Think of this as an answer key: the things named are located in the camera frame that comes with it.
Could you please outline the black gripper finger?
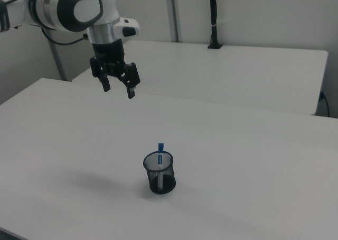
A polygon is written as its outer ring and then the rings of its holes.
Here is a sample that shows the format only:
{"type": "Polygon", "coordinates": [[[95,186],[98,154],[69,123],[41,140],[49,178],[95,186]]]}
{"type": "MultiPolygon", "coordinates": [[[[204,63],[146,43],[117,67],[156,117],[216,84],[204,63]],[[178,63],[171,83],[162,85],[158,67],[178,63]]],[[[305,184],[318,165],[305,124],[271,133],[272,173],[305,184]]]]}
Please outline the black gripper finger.
{"type": "Polygon", "coordinates": [[[98,78],[99,81],[102,84],[104,92],[107,92],[110,90],[110,83],[108,80],[108,72],[104,66],[103,63],[97,60],[96,57],[92,57],[90,59],[90,66],[91,66],[91,71],[92,75],[95,78],[98,78]]]}
{"type": "Polygon", "coordinates": [[[126,86],[128,98],[132,99],[135,96],[135,88],[140,83],[136,64],[122,64],[117,78],[126,86]]]}

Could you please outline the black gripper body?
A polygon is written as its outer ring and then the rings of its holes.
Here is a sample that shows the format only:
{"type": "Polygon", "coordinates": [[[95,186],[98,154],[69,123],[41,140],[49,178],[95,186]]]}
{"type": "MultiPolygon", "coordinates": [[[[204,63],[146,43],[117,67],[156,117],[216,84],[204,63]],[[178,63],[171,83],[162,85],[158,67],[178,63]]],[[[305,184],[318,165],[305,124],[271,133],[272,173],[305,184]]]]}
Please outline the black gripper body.
{"type": "Polygon", "coordinates": [[[103,70],[109,76],[118,77],[124,73],[124,48],[122,39],[108,44],[92,44],[95,56],[90,59],[92,74],[98,78],[103,70]]]}

